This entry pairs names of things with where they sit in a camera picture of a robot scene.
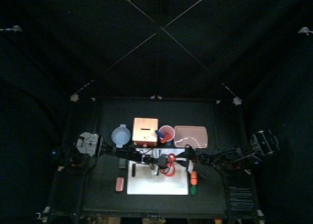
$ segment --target green object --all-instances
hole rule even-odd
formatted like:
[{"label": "green object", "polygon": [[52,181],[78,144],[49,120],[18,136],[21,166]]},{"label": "green object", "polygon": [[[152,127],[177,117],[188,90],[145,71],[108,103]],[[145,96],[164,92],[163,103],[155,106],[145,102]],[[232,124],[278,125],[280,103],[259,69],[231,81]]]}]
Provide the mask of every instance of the green object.
[{"label": "green object", "polygon": [[197,193],[197,187],[196,186],[191,186],[191,196],[195,196]]}]

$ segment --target orange box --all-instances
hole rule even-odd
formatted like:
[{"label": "orange box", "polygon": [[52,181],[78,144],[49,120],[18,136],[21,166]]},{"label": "orange box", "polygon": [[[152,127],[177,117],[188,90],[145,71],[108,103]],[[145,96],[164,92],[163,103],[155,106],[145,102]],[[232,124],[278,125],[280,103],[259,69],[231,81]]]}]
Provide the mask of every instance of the orange box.
[{"label": "orange box", "polygon": [[159,120],[155,118],[133,118],[132,141],[137,146],[156,146]]}]

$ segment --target black enclosure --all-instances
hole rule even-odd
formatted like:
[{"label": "black enclosure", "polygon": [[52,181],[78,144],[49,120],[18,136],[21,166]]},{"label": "black enclosure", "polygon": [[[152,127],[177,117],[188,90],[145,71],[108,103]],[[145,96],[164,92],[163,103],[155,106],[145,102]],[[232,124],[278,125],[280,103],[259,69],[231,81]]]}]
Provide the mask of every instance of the black enclosure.
[{"label": "black enclosure", "polygon": [[[253,171],[266,223],[311,222],[311,0],[0,0],[0,9],[0,223],[39,223],[50,150],[76,137],[77,106],[114,97],[237,107],[237,134],[271,130],[279,141]],[[84,127],[101,132],[97,121]]]}]

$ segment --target black curtain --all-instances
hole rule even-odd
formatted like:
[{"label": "black curtain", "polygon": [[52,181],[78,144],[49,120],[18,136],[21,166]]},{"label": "black curtain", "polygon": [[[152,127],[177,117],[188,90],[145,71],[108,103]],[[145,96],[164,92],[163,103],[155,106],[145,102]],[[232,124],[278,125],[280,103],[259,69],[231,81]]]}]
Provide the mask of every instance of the black curtain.
[{"label": "black curtain", "polygon": [[279,149],[258,170],[270,223],[308,223],[313,210],[313,39],[303,36],[244,100],[248,133],[270,129]]}]

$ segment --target table surface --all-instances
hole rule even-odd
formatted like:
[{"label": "table surface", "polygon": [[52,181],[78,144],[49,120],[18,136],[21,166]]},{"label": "table surface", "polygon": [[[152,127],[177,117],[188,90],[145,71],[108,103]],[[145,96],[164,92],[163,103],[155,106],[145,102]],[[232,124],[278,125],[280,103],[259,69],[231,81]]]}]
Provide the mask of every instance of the table surface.
[{"label": "table surface", "polygon": [[[157,118],[161,125],[204,126],[207,148],[215,154],[245,143],[240,107],[231,101],[96,99],[78,101],[68,117],[64,141],[74,142],[82,132],[98,133],[109,144],[110,133],[122,123],[132,131],[133,118]],[[126,169],[118,169],[118,158],[102,155],[88,174],[81,211],[93,215],[141,217],[224,217],[224,193],[220,174],[211,167],[195,165],[199,174],[197,194],[126,195]],[[120,193],[114,191],[116,177],[124,178]]]}]

